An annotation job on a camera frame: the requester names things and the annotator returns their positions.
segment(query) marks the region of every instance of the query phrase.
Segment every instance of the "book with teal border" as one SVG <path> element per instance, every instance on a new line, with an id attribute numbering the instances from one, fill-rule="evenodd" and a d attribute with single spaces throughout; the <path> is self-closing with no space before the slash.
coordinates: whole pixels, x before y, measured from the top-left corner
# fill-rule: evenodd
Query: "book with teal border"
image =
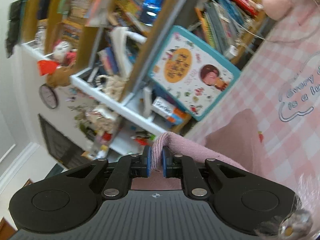
<path id="1" fill-rule="evenodd" d="M 200 121 L 233 86 L 240 71 L 206 42 L 173 26 L 148 76 Z"/>

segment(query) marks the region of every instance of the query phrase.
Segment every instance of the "silver screw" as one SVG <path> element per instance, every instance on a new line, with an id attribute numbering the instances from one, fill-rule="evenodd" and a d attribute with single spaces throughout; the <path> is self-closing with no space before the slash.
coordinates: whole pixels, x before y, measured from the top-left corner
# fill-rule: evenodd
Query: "silver screw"
<path id="1" fill-rule="evenodd" d="M 117 196 L 119 194 L 119 190 L 117 190 L 115 188 L 108 188 L 103 193 L 107 197 L 115 197 L 115 196 Z"/>
<path id="2" fill-rule="evenodd" d="M 204 188 L 194 188 L 191 193 L 195 196 L 202 197 L 207 194 L 207 191 Z"/>

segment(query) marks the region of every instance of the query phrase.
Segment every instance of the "crosshair symbol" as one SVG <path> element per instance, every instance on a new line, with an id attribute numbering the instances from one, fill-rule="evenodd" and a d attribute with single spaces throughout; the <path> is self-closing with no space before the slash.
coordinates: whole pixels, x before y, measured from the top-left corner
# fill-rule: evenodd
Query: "crosshair symbol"
<path id="1" fill-rule="evenodd" d="M 161 197 L 161 195 L 158 194 L 158 193 L 154 193 L 154 194 L 152 194 L 151 196 L 154 197 L 154 198 Z"/>

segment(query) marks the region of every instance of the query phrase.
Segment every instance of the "gingham tablecloth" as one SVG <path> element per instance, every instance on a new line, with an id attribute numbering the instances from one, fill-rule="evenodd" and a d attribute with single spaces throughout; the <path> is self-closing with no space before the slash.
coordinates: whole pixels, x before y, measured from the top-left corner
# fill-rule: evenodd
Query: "gingham tablecloth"
<path id="1" fill-rule="evenodd" d="M 268 40 L 303 39 L 265 41 L 236 84 L 186 138 L 203 145 L 206 135 L 250 108 L 264 136 L 265 178 L 293 188 L 301 174 L 320 174 L 320 11 L 298 25 L 314 6 L 312 0 L 294 0 Z"/>

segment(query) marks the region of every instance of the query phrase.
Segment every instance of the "gray ribbed panel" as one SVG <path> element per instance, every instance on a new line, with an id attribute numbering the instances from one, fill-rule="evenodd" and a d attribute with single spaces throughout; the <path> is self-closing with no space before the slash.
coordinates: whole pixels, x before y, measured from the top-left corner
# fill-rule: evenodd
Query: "gray ribbed panel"
<path id="1" fill-rule="evenodd" d="M 129 191 L 105 201 L 87 223 L 55 235 L 18 231 L 11 240 L 258 240 L 239 233 L 212 212 L 208 203 L 183 191 Z"/>

